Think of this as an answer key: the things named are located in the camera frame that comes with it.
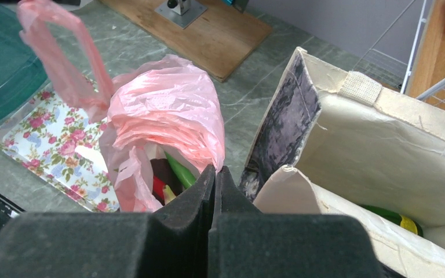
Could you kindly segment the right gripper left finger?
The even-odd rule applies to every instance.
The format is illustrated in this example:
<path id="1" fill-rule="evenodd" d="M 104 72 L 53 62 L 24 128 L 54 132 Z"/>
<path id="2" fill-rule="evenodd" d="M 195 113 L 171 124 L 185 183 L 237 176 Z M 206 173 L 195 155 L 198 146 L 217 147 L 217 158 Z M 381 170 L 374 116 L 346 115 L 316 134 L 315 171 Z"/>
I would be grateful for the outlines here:
<path id="1" fill-rule="evenodd" d="M 206 277 L 215 177 L 153 213 L 24 213 L 0 231 L 0 277 Z"/>

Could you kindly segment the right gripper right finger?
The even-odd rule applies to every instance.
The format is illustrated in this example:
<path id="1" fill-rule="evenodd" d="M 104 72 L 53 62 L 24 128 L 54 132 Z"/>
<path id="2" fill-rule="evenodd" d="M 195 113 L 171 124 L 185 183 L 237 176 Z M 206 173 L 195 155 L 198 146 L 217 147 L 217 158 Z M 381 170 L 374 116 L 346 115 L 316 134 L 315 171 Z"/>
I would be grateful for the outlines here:
<path id="1" fill-rule="evenodd" d="M 345 215 L 264 214 L 223 167 L 208 233 L 209 277 L 386 277 L 369 236 Z"/>

